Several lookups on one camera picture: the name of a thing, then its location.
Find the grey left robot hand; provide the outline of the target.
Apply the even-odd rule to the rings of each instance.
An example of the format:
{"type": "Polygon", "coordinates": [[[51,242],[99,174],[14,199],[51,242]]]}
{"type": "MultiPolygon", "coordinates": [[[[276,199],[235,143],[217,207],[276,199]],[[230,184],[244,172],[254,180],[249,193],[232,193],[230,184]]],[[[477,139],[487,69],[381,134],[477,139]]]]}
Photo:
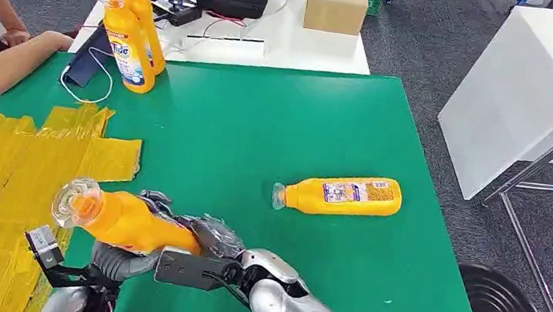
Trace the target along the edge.
{"type": "Polygon", "coordinates": [[[196,256],[170,248],[162,250],[154,270],[156,282],[212,291],[237,285],[244,269],[236,259],[196,256]]]}

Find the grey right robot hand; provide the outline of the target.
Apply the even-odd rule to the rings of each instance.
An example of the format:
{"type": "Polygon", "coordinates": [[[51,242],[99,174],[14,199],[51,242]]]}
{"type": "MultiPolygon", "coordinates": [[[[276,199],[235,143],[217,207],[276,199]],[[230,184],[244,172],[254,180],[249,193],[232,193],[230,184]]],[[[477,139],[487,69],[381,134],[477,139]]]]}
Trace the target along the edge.
{"type": "Polygon", "coordinates": [[[170,208],[172,201],[161,191],[142,190],[138,198],[155,217],[191,234],[200,247],[198,255],[233,259],[245,251],[242,239],[219,218],[209,214],[200,217],[176,214],[170,208]]]}

